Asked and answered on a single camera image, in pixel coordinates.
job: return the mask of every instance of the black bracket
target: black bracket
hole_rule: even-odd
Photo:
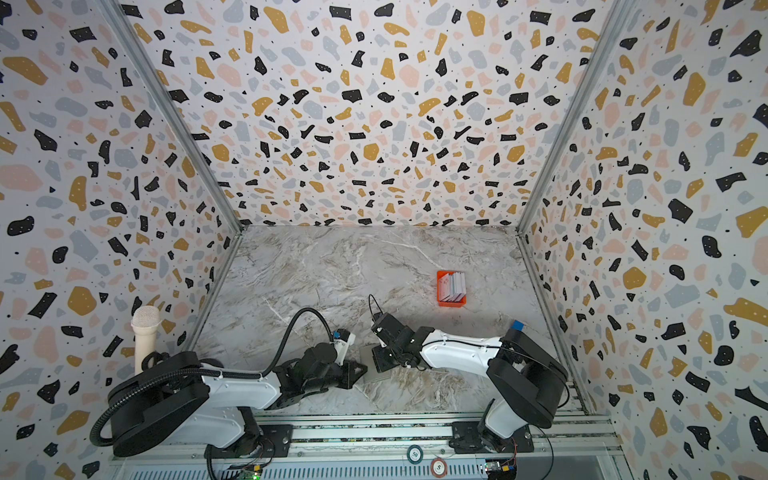
[[[488,451],[480,439],[480,431],[478,430],[477,422],[453,422],[451,424],[451,430],[453,438],[448,442],[448,446],[454,449],[456,453],[480,453]],[[512,434],[512,439],[515,441],[507,443],[498,453],[514,453],[515,443],[518,446],[518,453],[533,452],[533,439],[531,438],[531,432],[527,425],[517,429],[515,433]]]

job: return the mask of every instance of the orange tray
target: orange tray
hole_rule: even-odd
[[[440,279],[443,278],[445,275],[448,275],[449,273],[455,273],[455,270],[438,270],[437,272],[437,285],[440,284]],[[440,306],[452,306],[454,308],[460,308],[467,304],[467,296],[464,295],[464,298],[459,300],[458,302],[441,302],[440,301],[440,292],[437,292],[437,304]]]

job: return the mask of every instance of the patterned wall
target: patterned wall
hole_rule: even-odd
[[[768,2],[639,2],[524,232],[637,478],[768,478]]]
[[[126,0],[244,223],[516,225],[611,5]]]
[[[0,2],[0,44],[0,477],[90,478],[132,310],[178,350],[233,234],[90,2]]]

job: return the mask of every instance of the marble surface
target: marble surface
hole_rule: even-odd
[[[311,306],[331,329],[357,335],[347,358],[378,339],[368,295],[416,330],[499,336],[514,320],[557,356],[514,231],[460,227],[250,227],[195,347],[228,368],[264,369],[291,316]],[[467,276],[467,304],[445,308],[435,298],[438,270]],[[301,357],[325,338],[311,313],[297,322],[281,362]],[[379,382],[331,389],[275,413],[479,412],[496,390],[490,380],[451,369],[394,369]]]

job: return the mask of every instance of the round sticker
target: round sticker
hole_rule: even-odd
[[[418,445],[411,445],[408,447],[408,461],[411,462],[413,465],[417,465],[421,463],[422,458],[424,457],[424,452],[422,451],[422,448]]]
[[[448,466],[442,458],[435,458],[429,466],[429,471],[432,472],[436,478],[443,478],[448,474]]]

